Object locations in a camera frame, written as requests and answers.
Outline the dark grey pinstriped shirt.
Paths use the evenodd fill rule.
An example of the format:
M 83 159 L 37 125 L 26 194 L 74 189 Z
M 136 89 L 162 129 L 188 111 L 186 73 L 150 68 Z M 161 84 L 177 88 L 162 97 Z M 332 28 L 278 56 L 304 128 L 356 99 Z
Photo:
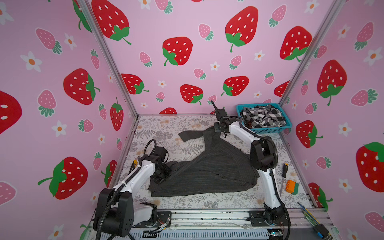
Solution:
M 258 183 L 250 155 L 223 140 L 214 128 L 183 131 L 179 136 L 184 142 L 203 138 L 205 150 L 191 161 L 169 163 L 171 172 L 162 183 L 150 181 L 152 197 L 242 192 Z

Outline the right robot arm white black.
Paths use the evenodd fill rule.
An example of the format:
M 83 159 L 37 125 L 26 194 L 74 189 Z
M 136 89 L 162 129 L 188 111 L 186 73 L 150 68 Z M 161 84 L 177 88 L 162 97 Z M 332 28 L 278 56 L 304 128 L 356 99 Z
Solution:
M 221 118 L 214 123 L 216 132 L 230 133 L 250 146 L 251 165 L 257 170 L 265 193 L 264 221 L 277 225 L 286 214 L 286 207 L 277 190 L 275 168 L 278 164 L 276 145 L 270 137 L 263 137 L 244 127 L 239 118 Z

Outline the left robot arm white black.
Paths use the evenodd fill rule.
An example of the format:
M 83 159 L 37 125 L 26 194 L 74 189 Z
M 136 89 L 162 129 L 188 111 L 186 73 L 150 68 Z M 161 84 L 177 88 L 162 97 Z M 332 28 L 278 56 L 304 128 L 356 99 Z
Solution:
M 147 232 L 149 235 L 161 233 L 171 223 L 171 213 L 166 213 L 166 220 L 161 219 L 155 204 L 142 203 L 135 207 L 134 194 L 151 178 L 162 182 L 170 173 L 166 165 L 167 156 L 155 154 L 144 155 L 138 158 L 137 166 L 112 189 L 104 189 L 99 195 L 95 213 L 93 229 L 96 239 L 100 240 L 102 234 L 109 234 L 109 239 L 128 237 L 133 239 L 131 229 L 136 225 L 149 225 L 154 230 Z

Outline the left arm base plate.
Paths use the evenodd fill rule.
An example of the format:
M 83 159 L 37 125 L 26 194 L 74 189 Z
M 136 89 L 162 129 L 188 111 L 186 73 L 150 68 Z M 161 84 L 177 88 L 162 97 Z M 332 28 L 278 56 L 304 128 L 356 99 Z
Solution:
M 138 223 L 133 226 L 133 228 L 158 228 L 163 224 L 166 224 L 165 227 L 170 227 L 172 222 L 172 212 L 170 211 L 160 211 L 155 217 L 152 217 L 148 221 Z

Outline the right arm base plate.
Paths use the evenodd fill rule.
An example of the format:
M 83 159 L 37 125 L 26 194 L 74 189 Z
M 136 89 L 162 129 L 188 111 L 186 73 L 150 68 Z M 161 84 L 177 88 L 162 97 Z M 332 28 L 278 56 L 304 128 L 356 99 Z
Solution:
M 268 211 L 249 211 L 247 221 L 251 222 L 252 227 L 288 227 L 291 225 L 289 216 L 282 213 Z

